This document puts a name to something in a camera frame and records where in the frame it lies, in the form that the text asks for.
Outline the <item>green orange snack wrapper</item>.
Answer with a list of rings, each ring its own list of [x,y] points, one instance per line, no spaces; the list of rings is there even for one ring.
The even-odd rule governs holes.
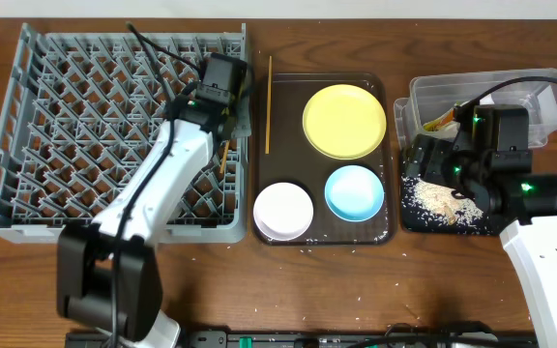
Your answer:
[[[459,108],[459,103],[456,103],[451,109],[439,116],[438,118],[429,121],[423,125],[425,131],[450,131],[457,130],[459,122],[454,118],[456,110]]]

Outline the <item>wooden chopstick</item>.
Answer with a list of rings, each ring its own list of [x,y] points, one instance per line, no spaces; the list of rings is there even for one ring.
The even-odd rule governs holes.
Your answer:
[[[228,153],[229,153],[229,149],[230,149],[230,140],[226,140],[224,142],[224,145],[223,145],[222,149],[223,149],[223,151],[222,151],[222,157],[221,157],[221,162],[220,162],[220,174],[225,173],[226,162],[227,162]]]
[[[272,84],[273,84],[273,56],[268,60],[267,99],[266,99],[266,127],[264,154],[270,154],[271,142],[271,113],[272,113]]]

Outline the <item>rice and nut shells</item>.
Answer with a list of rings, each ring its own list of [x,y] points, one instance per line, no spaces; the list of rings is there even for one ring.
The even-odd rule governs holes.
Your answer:
[[[405,196],[401,207],[414,214],[413,220],[425,226],[474,226],[484,213],[469,199],[456,199],[452,189],[434,185],[420,178],[402,177]]]

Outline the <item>white pink bowl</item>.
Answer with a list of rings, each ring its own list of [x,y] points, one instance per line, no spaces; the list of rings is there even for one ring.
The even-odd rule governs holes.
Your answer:
[[[310,227],[313,203],[301,187],[281,182],[264,188],[253,204],[253,220],[262,235],[277,241],[299,238]]]

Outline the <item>light blue bowl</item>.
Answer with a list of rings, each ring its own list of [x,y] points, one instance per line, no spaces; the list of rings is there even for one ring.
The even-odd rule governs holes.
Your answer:
[[[360,165],[345,165],[334,171],[324,187],[330,211],[349,222],[373,218],[382,208],[386,193],[381,180]]]

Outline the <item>white paper napkin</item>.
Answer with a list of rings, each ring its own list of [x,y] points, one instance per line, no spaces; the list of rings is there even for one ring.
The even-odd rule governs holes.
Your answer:
[[[484,98],[480,99],[480,105],[489,105],[494,104],[494,100],[491,95],[487,95]]]

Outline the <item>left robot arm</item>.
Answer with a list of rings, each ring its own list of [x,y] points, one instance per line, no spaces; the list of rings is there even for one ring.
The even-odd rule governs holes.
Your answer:
[[[57,242],[60,316],[108,333],[107,347],[174,347],[179,324],[161,311],[156,247],[195,178],[233,136],[253,82],[247,62],[213,53],[198,82],[169,98],[150,153],[92,221]]]

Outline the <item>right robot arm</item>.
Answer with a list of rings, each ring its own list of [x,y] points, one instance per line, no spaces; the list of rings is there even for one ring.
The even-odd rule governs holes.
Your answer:
[[[529,113],[520,105],[461,105],[454,140],[417,135],[407,177],[471,200],[512,260],[541,347],[557,347],[557,175],[535,174]]]

